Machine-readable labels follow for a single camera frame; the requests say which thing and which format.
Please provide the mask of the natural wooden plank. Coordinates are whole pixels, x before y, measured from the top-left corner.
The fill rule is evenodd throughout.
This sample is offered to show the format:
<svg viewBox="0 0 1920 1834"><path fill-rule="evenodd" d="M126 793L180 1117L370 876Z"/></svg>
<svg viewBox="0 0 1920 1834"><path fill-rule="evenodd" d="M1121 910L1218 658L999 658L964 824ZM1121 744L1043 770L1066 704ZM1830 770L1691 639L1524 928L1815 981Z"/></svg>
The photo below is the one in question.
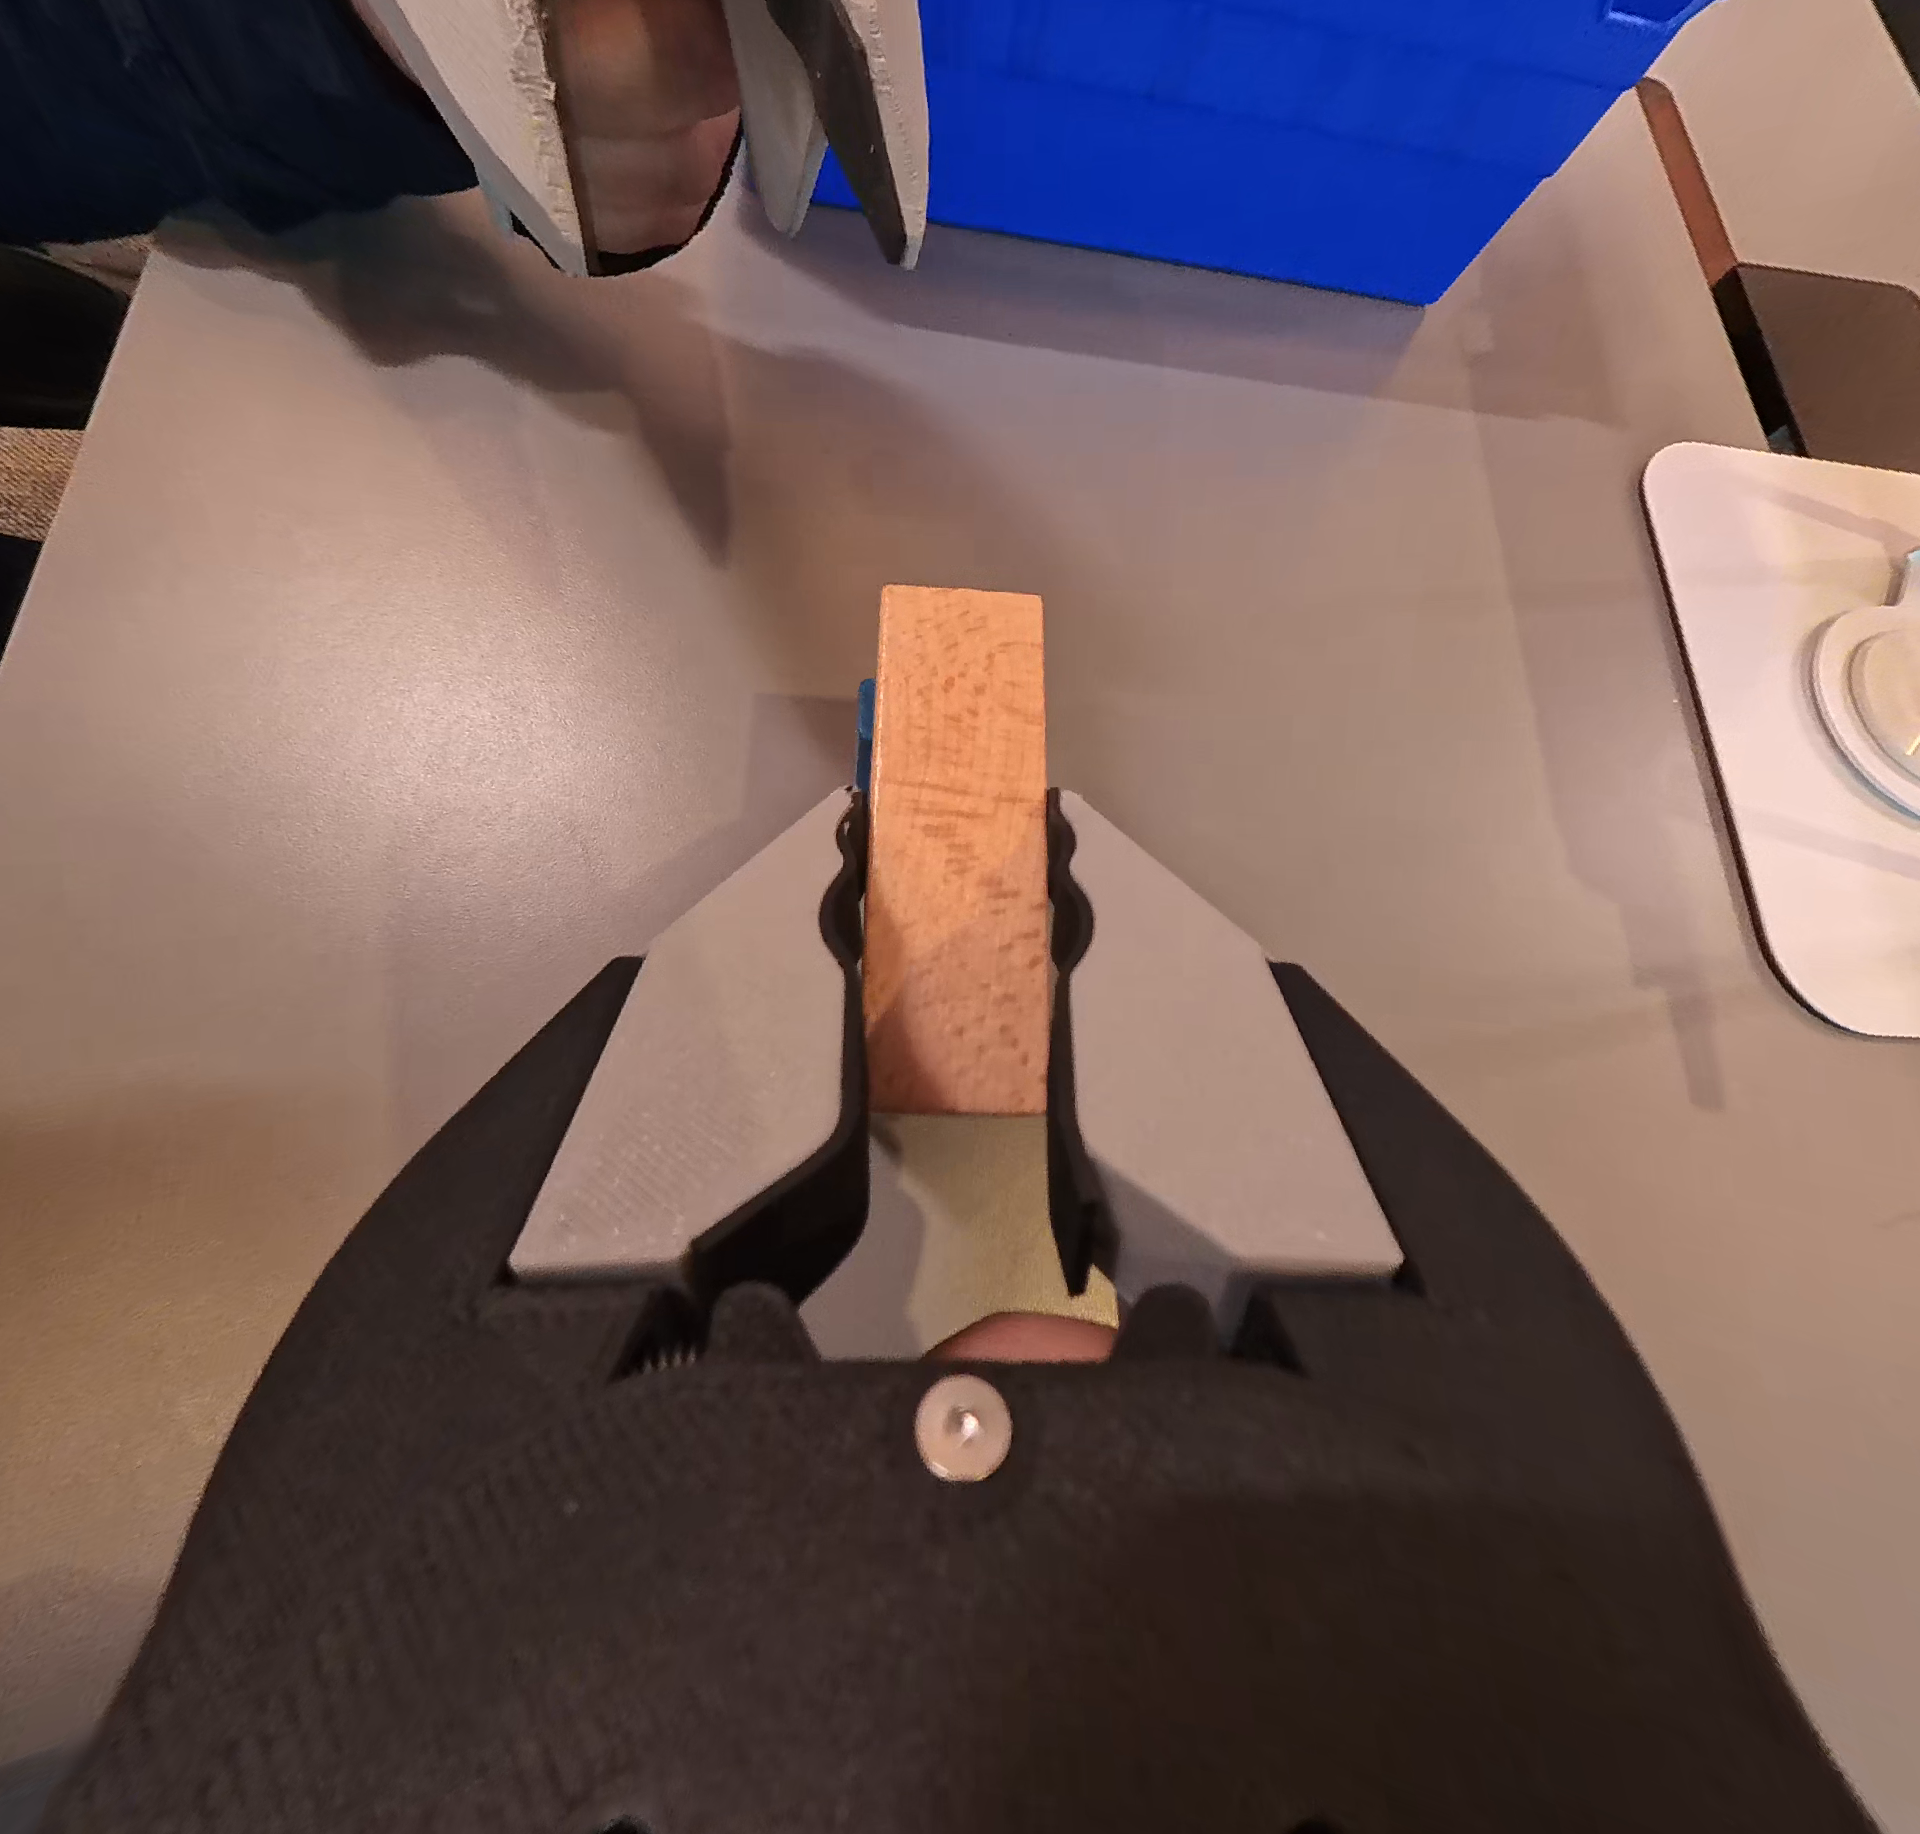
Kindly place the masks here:
<svg viewBox="0 0 1920 1834"><path fill-rule="evenodd" d="M876 1112L1043 1115L1045 790L1042 598L882 587L861 953Z"/></svg>

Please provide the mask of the blue plastic bin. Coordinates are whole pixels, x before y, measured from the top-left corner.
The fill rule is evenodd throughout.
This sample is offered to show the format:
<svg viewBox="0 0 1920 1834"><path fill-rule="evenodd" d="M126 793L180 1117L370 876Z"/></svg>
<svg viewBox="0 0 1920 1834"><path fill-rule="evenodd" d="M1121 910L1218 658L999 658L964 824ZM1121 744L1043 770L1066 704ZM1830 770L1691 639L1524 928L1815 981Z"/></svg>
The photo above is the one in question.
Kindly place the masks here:
<svg viewBox="0 0 1920 1834"><path fill-rule="evenodd" d="M1426 306L1716 0L919 0L929 224Z"/></svg>

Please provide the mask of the black office chair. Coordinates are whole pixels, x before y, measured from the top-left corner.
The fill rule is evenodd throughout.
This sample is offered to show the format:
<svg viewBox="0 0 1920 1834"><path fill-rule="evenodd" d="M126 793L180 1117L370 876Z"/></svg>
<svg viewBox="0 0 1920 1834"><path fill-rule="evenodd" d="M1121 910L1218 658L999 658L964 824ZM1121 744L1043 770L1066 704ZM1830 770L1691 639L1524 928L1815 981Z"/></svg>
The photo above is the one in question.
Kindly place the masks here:
<svg viewBox="0 0 1920 1834"><path fill-rule="evenodd" d="M79 433L129 298L57 261L3 248L3 426Z"/></svg>

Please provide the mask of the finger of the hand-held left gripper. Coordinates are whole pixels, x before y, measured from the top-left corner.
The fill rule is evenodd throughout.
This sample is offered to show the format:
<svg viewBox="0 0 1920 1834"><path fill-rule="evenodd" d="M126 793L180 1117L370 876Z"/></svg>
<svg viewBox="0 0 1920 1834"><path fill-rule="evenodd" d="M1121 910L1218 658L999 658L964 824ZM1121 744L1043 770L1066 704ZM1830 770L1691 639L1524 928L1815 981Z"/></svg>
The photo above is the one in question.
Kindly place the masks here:
<svg viewBox="0 0 1920 1834"><path fill-rule="evenodd" d="M492 219L568 275L595 254L575 198L547 0L363 0L465 151Z"/></svg>
<svg viewBox="0 0 1920 1834"><path fill-rule="evenodd" d="M769 224L794 236L833 153L880 254L913 269L927 228L916 0L719 0Z"/></svg>

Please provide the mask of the person's left hand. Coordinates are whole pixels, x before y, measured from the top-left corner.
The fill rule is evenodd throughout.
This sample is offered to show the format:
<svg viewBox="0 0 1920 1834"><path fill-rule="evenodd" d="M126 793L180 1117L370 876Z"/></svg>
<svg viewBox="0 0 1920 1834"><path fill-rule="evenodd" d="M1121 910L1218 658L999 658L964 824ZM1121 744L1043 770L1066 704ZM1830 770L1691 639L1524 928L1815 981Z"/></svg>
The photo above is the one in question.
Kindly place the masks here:
<svg viewBox="0 0 1920 1834"><path fill-rule="evenodd" d="M725 188L739 130L719 0L548 0L576 199L603 257L676 252Z"/></svg>

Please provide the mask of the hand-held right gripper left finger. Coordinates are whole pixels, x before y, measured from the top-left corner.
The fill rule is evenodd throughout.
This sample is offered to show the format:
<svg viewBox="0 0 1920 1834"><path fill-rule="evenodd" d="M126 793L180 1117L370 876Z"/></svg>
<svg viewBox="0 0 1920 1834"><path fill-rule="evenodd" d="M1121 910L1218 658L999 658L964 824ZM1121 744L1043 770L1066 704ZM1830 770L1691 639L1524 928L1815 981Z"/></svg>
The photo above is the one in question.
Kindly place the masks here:
<svg viewBox="0 0 1920 1834"><path fill-rule="evenodd" d="M510 1254L804 1303L869 1214L860 1000L865 802L836 790L667 928Z"/></svg>

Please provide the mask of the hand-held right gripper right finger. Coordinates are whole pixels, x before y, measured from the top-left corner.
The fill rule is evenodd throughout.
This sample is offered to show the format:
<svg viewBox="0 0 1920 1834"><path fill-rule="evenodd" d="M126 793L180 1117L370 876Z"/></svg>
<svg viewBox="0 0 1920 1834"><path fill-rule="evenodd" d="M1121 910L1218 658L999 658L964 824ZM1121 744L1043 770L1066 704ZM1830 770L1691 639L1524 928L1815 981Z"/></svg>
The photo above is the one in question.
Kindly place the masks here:
<svg viewBox="0 0 1920 1834"><path fill-rule="evenodd" d="M1070 1292L1389 1277L1404 1254L1260 946L1049 790L1047 1218Z"/></svg>

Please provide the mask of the person's left forearm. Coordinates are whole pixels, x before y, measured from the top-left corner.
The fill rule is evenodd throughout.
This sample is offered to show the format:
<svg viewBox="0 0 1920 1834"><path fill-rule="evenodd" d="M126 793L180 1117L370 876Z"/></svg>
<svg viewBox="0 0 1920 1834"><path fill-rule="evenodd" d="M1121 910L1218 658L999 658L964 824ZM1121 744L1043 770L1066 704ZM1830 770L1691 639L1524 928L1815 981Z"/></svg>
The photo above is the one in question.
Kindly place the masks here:
<svg viewBox="0 0 1920 1834"><path fill-rule="evenodd" d="M3 0L3 238L261 233L473 168L350 0Z"/></svg>

